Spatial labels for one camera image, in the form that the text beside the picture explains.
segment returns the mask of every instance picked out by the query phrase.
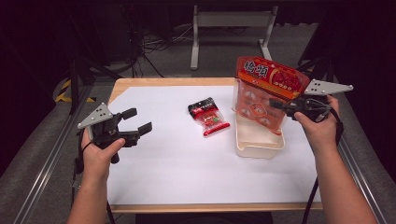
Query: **finger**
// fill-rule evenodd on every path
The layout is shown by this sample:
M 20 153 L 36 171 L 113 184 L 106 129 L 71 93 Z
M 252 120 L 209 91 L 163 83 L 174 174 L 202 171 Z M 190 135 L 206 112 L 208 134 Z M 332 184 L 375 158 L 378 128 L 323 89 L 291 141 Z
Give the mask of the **finger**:
M 338 99 L 335 97 L 332 97 L 330 95 L 327 95 L 327 101 L 329 102 L 329 105 L 337 112 L 339 115 L 339 105 L 338 105 Z
M 120 149 L 125 145 L 125 139 L 119 138 L 116 141 L 114 141 L 110 146 L 105 148 L 105 152 L 108 155 L 108 157 L 114 156 Z
M 313 123 L 311 119 L 309 119 L 306 115 L 301 112 L 294 113 L 294 117 L 303 125 L 303 128 L 307 129 Z
M 90 135 L 88 134 L 88 129 L 84 129 L 83 130 L 83 135 L 82 135 L 82 140 L 81 140 L 81 147 L 84 148 L 85 146 L 87 146 L 90 142 Z

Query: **snack bag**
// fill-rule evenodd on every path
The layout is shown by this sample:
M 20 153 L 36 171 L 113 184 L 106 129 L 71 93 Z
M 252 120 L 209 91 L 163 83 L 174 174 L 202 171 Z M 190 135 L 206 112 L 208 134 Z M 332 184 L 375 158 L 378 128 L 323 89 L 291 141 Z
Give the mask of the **snack bag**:
M 238 59 L 235 77 L 235 112 L 254 120 L 272 133 L 282 134 L 285 113 L 272 108 L 270 99 L 283 103 L 296 98 L 309 78 L 293 68 L 260 57 Z
M 192 118 L 197 120 L 203 127 L 203 134 L 207 136 L 230 126 L 224 121 L 215 101 L 209 97 L 203 101 L 188 106 Z

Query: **white sheet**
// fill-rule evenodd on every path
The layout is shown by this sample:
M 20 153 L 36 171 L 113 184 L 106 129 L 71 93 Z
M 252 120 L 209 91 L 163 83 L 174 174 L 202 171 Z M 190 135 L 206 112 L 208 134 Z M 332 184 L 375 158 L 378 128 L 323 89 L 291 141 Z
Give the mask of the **white sheet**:
M 231 127 L 203 137 L 187 106 L 209 96 Z M 232 100 L 232 86 L 132 87 L 116 98 L 109 106 L 113 113 L 137 108 L 120 130 L 150 121 L 153 130 L 136 147 L 123 148 L 120 162 L 110 166 L 109 203 L 306 202 L 317 174 L 301 125 L 285 123 L 286 146 L 273 159 L 239 157 Z

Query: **wooden table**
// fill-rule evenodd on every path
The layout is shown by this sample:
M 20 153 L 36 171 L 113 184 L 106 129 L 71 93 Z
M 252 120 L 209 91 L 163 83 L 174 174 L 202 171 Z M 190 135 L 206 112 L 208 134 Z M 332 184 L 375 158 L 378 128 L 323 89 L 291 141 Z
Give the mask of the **wooden table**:
M 116 99 L 116 97 L 118 97 L 120 94 L 125 92 L 130 87 L 232 86 L 233 84 L 234 84 L 234 78 L 230 78 L 230 77 L 121 78 L 117 80 L 114 86 L 114 90 L 110 96 L 109 103 L 112 103 Z M 305 209 L 305 205 L 306 203 L 117 204 L 117 205 L 111 205 L 111 208 L 114 213 L 174 213 L 174 212 L 303 210 Z M 322 204 L 313 203 L 312 209 L 322 209 Z

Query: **hand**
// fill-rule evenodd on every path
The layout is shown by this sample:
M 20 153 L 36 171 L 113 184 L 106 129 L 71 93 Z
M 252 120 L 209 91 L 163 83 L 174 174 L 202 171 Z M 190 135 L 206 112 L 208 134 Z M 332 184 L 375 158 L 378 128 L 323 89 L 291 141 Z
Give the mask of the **hand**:
M 330 95 L 327 96 L 327 100 L 338 114 L 338 100 Z M 296 112 L 294 117 L 303 125 L 306 137 L 314 151 L 320 152 L 325 150 L 325 148 L 336 148 L 335 134 L 337 120 L 332 113 L 319 123 L 315 123 L 300 112 Z
M 81 148 L 90 144 L 88 130 L 84 130 Z M 84 175 L 83 179 L 93 182 L 106 182 L 109 174 L 110 160 L 125 144 L 125 139 L 120 138 L 110 146 L 101 149 L 95 144 L 90 144 L 84 150 Z

